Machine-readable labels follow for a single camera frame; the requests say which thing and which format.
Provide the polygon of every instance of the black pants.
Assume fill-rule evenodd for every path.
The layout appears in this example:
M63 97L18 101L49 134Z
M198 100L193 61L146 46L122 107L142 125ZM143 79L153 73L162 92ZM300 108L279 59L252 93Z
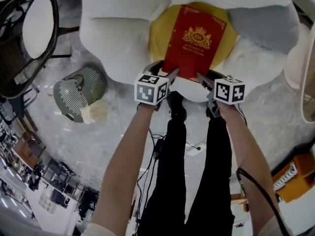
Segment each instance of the black pants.
M185 145L185 124L170 120L159 156L156 187L143 211L139 236L232 235L232 152L225 121L221 117L209 121L205 169L186 224Z

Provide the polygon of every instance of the yellow cushion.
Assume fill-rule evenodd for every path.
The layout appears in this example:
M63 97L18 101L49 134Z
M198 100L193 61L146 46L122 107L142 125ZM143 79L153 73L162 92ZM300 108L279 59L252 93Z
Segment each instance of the yellow cushion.
M225 32L209 68L213 70L230 54L237 38L237 33L233 30L228 20L226 10L216 8L203 2L194 2L189 4L189 6L209 13L226 22ZM171 6L151 24L149 50L154 61L165 59L168 43L171 38L180 8L180 5Z

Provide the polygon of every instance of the book cover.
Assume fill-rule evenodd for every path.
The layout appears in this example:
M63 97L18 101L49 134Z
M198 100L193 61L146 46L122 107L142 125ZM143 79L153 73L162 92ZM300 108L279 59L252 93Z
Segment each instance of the book cover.
M166 52L164 72L177 67L179 76L196 81L196 73L207 74L224 34L226 22L182 5Z

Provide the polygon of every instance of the gray floor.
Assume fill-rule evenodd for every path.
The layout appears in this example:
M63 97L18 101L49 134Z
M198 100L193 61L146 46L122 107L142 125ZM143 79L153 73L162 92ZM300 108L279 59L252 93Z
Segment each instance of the gray floor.
M58 0L58 4L60 26L72 27L80 24L81 0ZM108 79L108 90L103 97L109 105L109 118L105 123L77 124L60 115L52 97L54 84L86 63L94 63L101 67L99 60L82 46L78 33L59 39L55 53L70 52L72 53L70 59L50 60L36 78L34 84L40 90L40 94L29 107L29 113L39 129L38 135L51 156L65 162L88 180L90 186L98 189L109 159L128 127L137 104L133 100L132 86ZM256 88L243 104L249 128L271 168L275 167L295 145L306 141L314 131L313 125L302 121L296 92L290 90L283 81L281 75L274 81ZM184 106L188 112L187 142L192 145L206 142L208 128L206 105L185 101ZM151 123L153 133L166 132L168 111L167 104L163 103L160 111L154 114ZM152 141L148 137L143 168L148 166L152 148ZM197 192L204 160L205 152L196 156L186 155L187 210ZM233 178L231 192L238 191L239 186Z

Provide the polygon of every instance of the gray cushion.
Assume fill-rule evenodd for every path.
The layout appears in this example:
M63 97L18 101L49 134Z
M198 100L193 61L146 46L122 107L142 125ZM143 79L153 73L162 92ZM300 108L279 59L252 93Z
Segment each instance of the gray cushion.
M234 30L252 42L288 54L299 38L299 17L293 3L227 10Z

